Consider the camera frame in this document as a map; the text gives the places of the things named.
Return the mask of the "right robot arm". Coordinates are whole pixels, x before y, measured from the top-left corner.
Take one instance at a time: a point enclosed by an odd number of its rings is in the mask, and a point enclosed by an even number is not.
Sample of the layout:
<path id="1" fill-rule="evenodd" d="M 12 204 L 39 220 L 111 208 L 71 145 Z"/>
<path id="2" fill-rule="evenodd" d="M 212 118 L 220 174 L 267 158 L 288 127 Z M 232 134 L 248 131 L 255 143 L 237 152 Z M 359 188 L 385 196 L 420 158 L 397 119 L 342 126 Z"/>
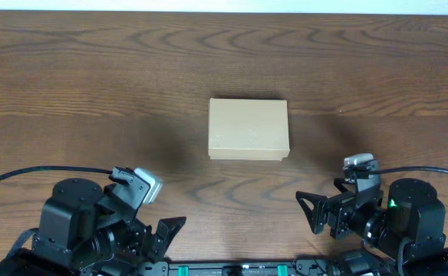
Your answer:
<path id="1" fill-rule="evenodd" d="M 345 183 L 334 181 L 339 194 L 332 197 L 296 192 L 311 231 L 319 234 L 328 226 L 335 239 L 356 234 L 386 258 L 364 248 L 349 251 L 329 262 L 329 275 L 448 275 L 446 208 L 430 183 L 392 182 L 385 208 L 379 176 L 354 180 L 354 191 Z"/>

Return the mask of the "brown cardboard box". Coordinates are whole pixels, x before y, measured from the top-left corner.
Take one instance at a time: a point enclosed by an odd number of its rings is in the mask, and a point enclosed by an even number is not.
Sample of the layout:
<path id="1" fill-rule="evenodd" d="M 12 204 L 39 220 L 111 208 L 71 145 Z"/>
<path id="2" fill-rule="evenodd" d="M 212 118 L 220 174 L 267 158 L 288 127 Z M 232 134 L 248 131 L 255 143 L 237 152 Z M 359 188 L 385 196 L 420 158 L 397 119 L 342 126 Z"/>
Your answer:
<path id="1" fill-rule="evenodd" d="M 209 100 L 210 159 L 281 161 L 289 153 L 285 100 Z"/>

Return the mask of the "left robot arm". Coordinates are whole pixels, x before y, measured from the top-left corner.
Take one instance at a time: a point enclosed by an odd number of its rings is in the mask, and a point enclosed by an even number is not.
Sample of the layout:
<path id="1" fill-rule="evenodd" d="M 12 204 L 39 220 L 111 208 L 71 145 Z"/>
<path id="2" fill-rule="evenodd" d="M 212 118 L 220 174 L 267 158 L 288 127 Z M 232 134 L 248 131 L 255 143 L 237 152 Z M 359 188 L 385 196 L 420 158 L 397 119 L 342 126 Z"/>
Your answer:
<path id="1" fill-rule="evenodd" d="M 161 261 L 186 218 L 152 228 L 137 219 L 146 188 L 81 178 L 58 182 L 37 228 L 23 232 L 0 262 L 0 275 L 137 275 Z"/>

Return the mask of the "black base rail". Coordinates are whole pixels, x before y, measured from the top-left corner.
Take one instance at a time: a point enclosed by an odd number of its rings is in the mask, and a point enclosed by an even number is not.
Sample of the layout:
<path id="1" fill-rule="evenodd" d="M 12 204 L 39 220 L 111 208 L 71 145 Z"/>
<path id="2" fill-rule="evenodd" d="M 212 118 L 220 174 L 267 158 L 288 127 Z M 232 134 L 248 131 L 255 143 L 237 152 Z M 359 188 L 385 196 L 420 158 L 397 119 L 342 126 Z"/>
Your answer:
<path id="1" fill-rule="evenodd" d="M 134 276 L 322 276 L 370 275 L 360 267 L 325 258 L 300 256 L 294 260 L 260 261 L 158 261 L 143 262 Z"/>

